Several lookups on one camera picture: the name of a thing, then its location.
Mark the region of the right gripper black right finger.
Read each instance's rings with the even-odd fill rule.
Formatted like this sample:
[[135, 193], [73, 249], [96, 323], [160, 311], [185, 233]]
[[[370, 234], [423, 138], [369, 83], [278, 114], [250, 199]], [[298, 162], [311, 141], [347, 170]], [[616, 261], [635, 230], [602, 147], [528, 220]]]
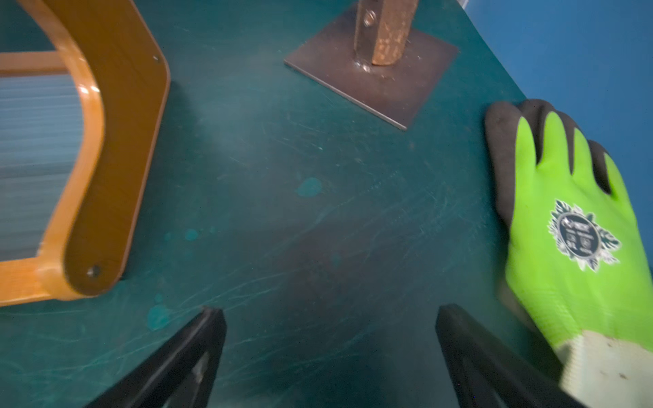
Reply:
[[435, 331], [461, 407], [581, 407], [457, 304], [441, 306]]

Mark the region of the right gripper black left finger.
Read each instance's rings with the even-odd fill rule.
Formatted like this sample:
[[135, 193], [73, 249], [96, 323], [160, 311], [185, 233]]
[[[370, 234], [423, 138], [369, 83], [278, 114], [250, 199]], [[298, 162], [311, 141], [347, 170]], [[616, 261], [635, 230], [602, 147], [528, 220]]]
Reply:
[[205, 308], [88, 407], [206, 407], [224, 347], [221, 309]]

